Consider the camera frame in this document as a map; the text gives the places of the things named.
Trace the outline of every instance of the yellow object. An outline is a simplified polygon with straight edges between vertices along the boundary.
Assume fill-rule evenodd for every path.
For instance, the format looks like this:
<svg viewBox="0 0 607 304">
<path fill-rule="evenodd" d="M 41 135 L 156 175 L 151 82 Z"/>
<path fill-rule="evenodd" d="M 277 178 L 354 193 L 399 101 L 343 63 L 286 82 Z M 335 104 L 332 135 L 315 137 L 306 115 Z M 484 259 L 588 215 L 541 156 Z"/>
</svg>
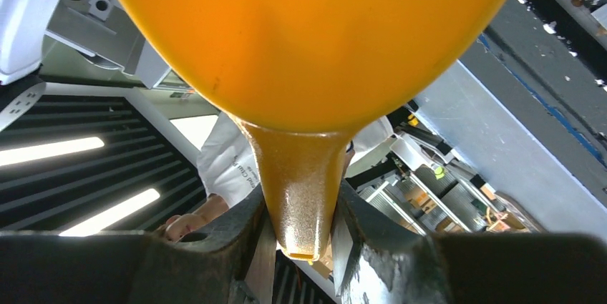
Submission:
<svg viewBox="0 0 607 304">
<path fill-rule="evenodd" d="M 239 118 L 278 241 L 317 260 L 346 143 L 445 70 L 504 0 L 120 2 L 183 79 Z"/>
<path fill-rule="evenodd" d="M 419 121 L 413 114 L 410 114 L 407 119 L 409 120 L 407 123 L 409 123 L 409 125 L 412 127 L 416 127 L 419 124 Z"/>
<path fill-rule="evenodd" d="M 443 167 L 437 167 L 434 170 L 434 176 L 437 180 L 442 179 L 443 177 L 445 177 L 445 169 Z"/>
</svg>

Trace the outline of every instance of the ceiling light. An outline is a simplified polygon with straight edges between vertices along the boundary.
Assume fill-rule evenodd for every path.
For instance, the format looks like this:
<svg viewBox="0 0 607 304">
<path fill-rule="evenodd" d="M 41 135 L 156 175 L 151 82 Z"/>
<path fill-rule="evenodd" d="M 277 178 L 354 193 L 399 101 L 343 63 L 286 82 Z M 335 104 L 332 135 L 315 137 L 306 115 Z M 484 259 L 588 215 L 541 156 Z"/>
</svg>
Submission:
<svg viewBox="0 0 607 304">
<path fill-rule="evenodd" d="M 103 146 L 104 143 L 99 137 L 88 137 L 65 142 L 35 145 L 33 147 L 2 150 L 0 151 L 0 167 L 71 154 L 73 152 L 82 152 Z"/>
<path fill-rule="evenodd" d="M 75 225 L 74 227 L 65 230 L 60 233 L 59 236 L 77 236 L 84 237 L 94 235 L 99 231 L 109 227 L 110 225 L 118 222 L 124 217 L 140 210 L 142 207 L 150 204 L 156 199 L 160 198 L 158 191 L 150 188 L 145 190 L 130 199 L 121 202 L 120 204 L 111 207 L 110 209 L 95 215 L 82 223 Z"/>
</svg>

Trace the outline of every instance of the white shirt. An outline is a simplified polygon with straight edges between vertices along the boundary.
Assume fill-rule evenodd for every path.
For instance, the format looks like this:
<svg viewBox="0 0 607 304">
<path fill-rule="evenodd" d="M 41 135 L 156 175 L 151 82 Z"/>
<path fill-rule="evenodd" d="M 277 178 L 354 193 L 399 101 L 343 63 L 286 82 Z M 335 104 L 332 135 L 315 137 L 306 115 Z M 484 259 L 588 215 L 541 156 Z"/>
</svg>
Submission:
<svg viewBox="0 0 607 304">
<path fill-rule="evenodd" d="M 386 117 L 372 122 L 352 140 L 355 160 L 392 136 L 392 126 Z M 259 173 L 253 150 L 232 119 L 220 113 L 197 160 L 198 174 L 207 196 L 221 196 L 229 207 L 238 204 L 259 184 Z"/>
</svg>

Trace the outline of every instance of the gray surface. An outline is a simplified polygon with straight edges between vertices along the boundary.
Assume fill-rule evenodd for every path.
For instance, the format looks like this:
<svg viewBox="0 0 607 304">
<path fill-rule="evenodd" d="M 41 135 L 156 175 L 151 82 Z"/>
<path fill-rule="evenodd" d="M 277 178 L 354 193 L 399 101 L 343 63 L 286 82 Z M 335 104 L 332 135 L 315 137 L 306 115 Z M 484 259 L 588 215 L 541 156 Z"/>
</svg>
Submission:
<svg viewBox="0 0 607 304">
<path fill-rule="evenodd" d="M 392 138 L 387 139 L 385 142 L 378 145 L 375 149 L 368 152 L 360 160 L 351 164 L 346 170 L 346 178 L 358 175 L 366 170 L 371 169 L 374 165 L 377 165 L 381 160 L 386 157 L 390 152 L 390 145 L 394 143 Z"/>
<path fill-rule="evenodd" d="M 127 77 L 119 70 L 103 69 L 91 64 L 75 49 L 51 37 L 46 36 L 43 45 L 41 74 L 106 81 L 108 85 L 140 83 L 136 77 Z"/>
<path fill-rule="evenodd" d="M 135 68 L 135 76 L 149 89 L 159 85 L 166 78 L 170 67 L 146 41 L 141 50 L 139 62 Z"/>
<path fill-rule="evenodd" d="M 605 207 L 463 64 L 453 64 L 416 99 L 424 124 L 549 231 L 607 241 Z"/>
<path fill-rule="evenodd" d="M 447 190 L 457 182 L 457 179 L 451 172 L 445 172 L 445 175 L 440 179 L 436 178 L 434 170 L 427 166 L 421 166 L 415 170 L 415 175 L 430 188 L 436 195 L 443 196 L 447 194 Z"/>
<path fill-rule="evenodd" d="M 569 172 L 607 204 L 605 167 L 553 117 L 560 115 L 604 155 L 605 147 L 596 134 L 607 130 L 607 93 L 556 35 L 543 31 L 542 24 L 524 5 L 508 0 L 487 28 L 490 49 L 475 43 L 460 60 Z"/>
<path fill-rule="evenodd" d="M 366 200 L 373 192 L 375 192 L 375 189 L 373 187 L 369 186 L 361 192 L 361 194 L 360 194 L 361 198 Z M 381 195 L 376 195 L 369 202 L 369 204 L 371 204 L 373 207 L 378 209 L 381 213 L 386 215 L 388 218 L 390 218 L 395 223 L 401 224 L 403 222 L 403 218 L 400 217 L 398 212 L 392 206 L 390 206 L 390 204 L 388 204 L 388 202 Z"/>
<path fill-rule="evenodd" d="M 295 263 L 295 265 L 297 265 L 297 267 L 302 270 L 310 279 L 312 279 L 312 281 L 314 281 L 314 283 L 316 283 L 318 285 L 319 288 L 321 288 L 321 290 L 323 290 L 323 292 L 325 292 L 325 294 L 327 296 L 329 296 L 332 300 L 335 301 L 335 303 L 341 303 L 341 298 L 335 296 L 335 289 L 333 287 L 333 283 L 328 281 L 327 279 L 323 278 L 322 275 L 320 275 L 318 272 L 316 272 L 312 266 L 310 266 L 306 261 L 300 261 L 300 260 L 293 260 L 293 263 Z"/>
<path fill-rule="evenodd" d="M 85 54 L 96 54 L 121 67 L 136 66 L 129 60 L 139 59 L 145 39 L 126 12 L 115 7 L 101 22 L 88 17 L 88 6 L 85 0 L 59 2 L 47 33 L 77 45 Z"/>
<path fill-rule="evenodd" d="M 443 219 L 447 218 L 447 213 L 441 210 L 439 207 L 435 207 L 432 211 L 421 216 L 419 222 L 425 225 L 431 231 L 436 231 L 436 226 Z"/>
</svg>

